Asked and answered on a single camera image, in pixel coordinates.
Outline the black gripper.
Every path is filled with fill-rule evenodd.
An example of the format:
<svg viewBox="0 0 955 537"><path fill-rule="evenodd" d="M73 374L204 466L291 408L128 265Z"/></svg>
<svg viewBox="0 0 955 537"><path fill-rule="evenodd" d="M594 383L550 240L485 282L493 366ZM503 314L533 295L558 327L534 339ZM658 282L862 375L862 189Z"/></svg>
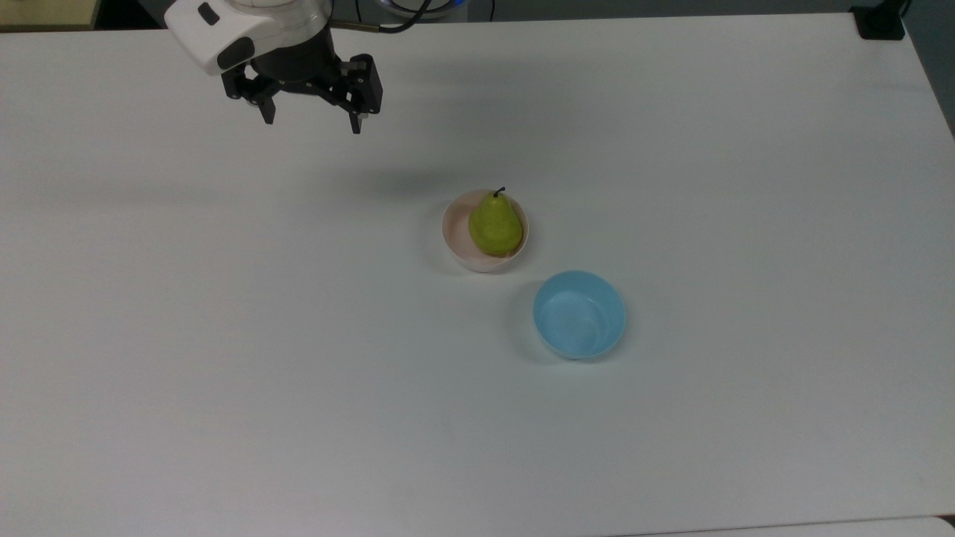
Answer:
<svg viewBox="0 0 955 537"><path fill-rule="evenodd" d="M325 102L348 113L354 135L361 133L364 119L380 112L384 89L373 57L338 58L328 26L310 40L266 52L250 65L255 78L248 78L246 65L239 65L222 73L222 85L229 98L258 109L266 125L274 123L274 95L282 85L289 89L310 83L309 90L319 89Z"/></svg>

